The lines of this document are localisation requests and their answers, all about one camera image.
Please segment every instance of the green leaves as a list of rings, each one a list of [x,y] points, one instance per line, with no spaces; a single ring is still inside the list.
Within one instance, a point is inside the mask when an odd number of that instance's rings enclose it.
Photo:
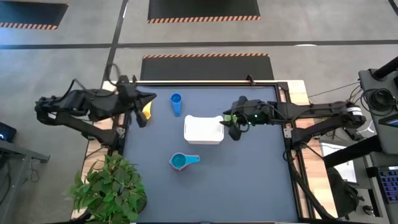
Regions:
[[[138,197],[136,195],[131,195],[129,197],[129,205],[133,208],[137,207],[137,201],[138,201]]]
[[[120,190],[121,185],[117,182],[113,182],[112,184],[112,191],[118,193]]]
[[[127,183],[130,181],[130,175],[122,168],[118,168],[113,175],[114,178],[120,183]]]
[[[98,197],[86,198],[83,201],[83,204],[81,205],[81,207],[82,208],[88,207],[91,203],[93,203],[97,199],[98,199]]]
[[[128,189],[124,189],[122,194],[120,195],[120,197],[125,200],[130,196],[130,192],[128,191]]]
[[[138,214],[136,212],[130,212],[127,214],[127,217],[130,221],[134,221],[138,218]]]
[[[68,190],[73,199],[73,208],[87,207],[94,216],[92,224],[129,224],[137,220],[137,207],[146,201],[141,176],[119,154],[105,155],[102,169],[90,167],[86,180],[80,172],[75,175],[75,184]]]
[[[116,198],[114,198],[114,202],[116,203],[117,206],[122,206],[123,198],[120,196],[117,196]]]
[[[80,171],[76,172],[76,174],[75,174],[75,185],[76,185],[77,187],[80,187],[80,186],[83,185],[83,181],[81,181],[81,174],[80,174]]]
[[[128,214],[131,212],[130,205],[127,202],[123,202],[122,209],[125,214]]]
[[[94,186],[93,186],[93,190],[95,192],[99,192],[102,189],[102,184],[103,184],[102,182],[95,183]]]
[[[113,194],[107,194],[107,196],[105,196],[104,198],[104,202],[111,202],[114,198]]]
[[[136,189],[138,189],[138,190],[144,190],[144,184],[142,184],[142,183],[139,183],[139,184],[136,184]]]

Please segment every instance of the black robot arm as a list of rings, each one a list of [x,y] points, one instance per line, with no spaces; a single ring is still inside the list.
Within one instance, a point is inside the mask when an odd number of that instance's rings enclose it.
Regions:
[[[224,111],[230,115],[228,121],[221,124],[229,127],[229,135],[238,141],[241,126],[255,126],[258,124],[288,124],[299,118],[328,118],[308,128],[291,130],[291,147],[298,147],[308,143],[313,136],[324,135],[337,128],[358,128],[366,122],[361,108],[348,102],[326,104],[295,105],[293,103],[248,100],[245,96],[239,97],[232,104],[230,110]]]
[[[142,109],[156,97],[155,93],[136,90],[135,82],[130,83],[124,75],[120,76],[115,86],[115,92],[85,88],[71,91],[70,87],[61,97],[41,97],[35,106],[37,119],[43,124],[75,129],[84,137],[94,137],[102,145],[115,149],[120,137],[116,130],[103,130],[77,117],[88,115],[88,119],[95,122],[133,111],[138,125],[143,128],[147,120]]]

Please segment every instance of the white box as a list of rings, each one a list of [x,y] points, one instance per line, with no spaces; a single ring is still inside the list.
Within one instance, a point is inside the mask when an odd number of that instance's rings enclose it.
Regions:
[[[224,139],[222,116],[215,118],[185,117],[184,138],[189,144],[219,144]]]

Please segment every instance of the blue cup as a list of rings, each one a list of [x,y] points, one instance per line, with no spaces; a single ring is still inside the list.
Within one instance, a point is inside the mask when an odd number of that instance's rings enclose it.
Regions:
[[[189,164],[200,162],[200,156],[198,155],[186,155],[184,153],[178,152],[172,156],[169,163],[178,171],[183,170]]]
[[[181,95],[174,93],[170,100],[172,101],[174,116],[181,116]]]

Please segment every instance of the gray floor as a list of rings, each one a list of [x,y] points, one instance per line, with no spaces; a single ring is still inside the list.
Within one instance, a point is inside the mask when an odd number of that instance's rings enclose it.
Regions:
[[[147,24],[148,0],[130,0],[119,42],[398,39],[398,17],[388,0],[258,1],[261,21]],[[0,44],[111,43],[122,0],[68,2],[58,30],[0,29]],[[114,61],[123,74],[139,77],[143,55],[230,52],[269,53],[275,79],[304,80],[313,95],[355,82],[359,70],[380,67],[397,56],[398,46],[119,49]],[[40,124],[34,101],[61,95],[73,78],[98,88],[108,54],[109,49],[0,50],[0,121],[18,129],[21,146],[52,155],[46,166],[36,165],[40,181],[25,184],[14,223],[59,222],[70,216],[72,203],[63,193],[82,166],[87,141],[71,129]],[[345,100],[354,87],[311,100]]]

